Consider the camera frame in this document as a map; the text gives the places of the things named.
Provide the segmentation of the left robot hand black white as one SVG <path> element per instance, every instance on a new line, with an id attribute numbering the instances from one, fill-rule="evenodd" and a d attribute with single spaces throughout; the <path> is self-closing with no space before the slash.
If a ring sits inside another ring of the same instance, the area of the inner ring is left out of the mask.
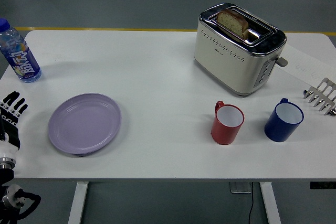
<path id="1" fill-rule="evenodd" d="M 20 149 L 18 121 L 28 108 L 25 98 L 13 91 L 1 100 L 1 158 L 14 158 Z"/>

